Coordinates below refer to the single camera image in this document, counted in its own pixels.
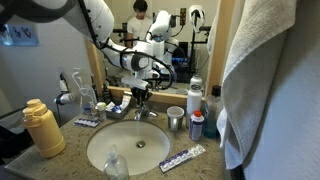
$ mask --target cup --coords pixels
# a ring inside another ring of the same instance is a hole
[[[177,131],[182,127],[184,110],[178,106],[172,106],[167,109],[168,127],[171,131]]]

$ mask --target sink basin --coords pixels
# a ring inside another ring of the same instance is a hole
[[[147,172],[159,165],[170,150],[170,141],[157,126],[142,121],[121,121],[99,130],[90,140],[87,156],[103,171],[110,147],[127,160],[129,175]]]

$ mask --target towel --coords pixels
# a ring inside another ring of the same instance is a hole
[[[243,163],[256,135],[296,0],[246,0],[222,81],[218,118],[226,168]]]

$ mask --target bathroom counter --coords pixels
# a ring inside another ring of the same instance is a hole
[[[124,119],[133,119],[135,109],[131,109]],[[199,141],[191,141],[188,130],[183,128],[176,133],[169,130],[167,116],[158,113],[156,118],[148,118],[147,122],[162,128],[168,135],[171,143],[167,157],[184,149],[201,144],[206,152],[191,161],[182,164],[166,173],[159,167],[135,176],[134,179],[228,179],[228,172],[224,168],[224,159],[219,149],[219,141],[202,137]],[[73,126],[79,115],[61,127],[61,132],[66,141],[66,148],[57,156],[45,159],[40,156],[35,146],[30,147],[25,153],[16,158],[5,168],[9,172],[27,179],[105,179],[103,172],[95,168],[87,157],[87,144],[91,137],[104,126],[115,122],[108,119],[96,128]]]

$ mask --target blue bottle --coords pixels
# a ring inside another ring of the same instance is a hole
[[[205,98],[205,115],[202,133],[203,136],[207,138],[215,139],[219,137],[217,119],[223,107],[220,95],[221,86],[214,85],[212,87],[211,95]]]

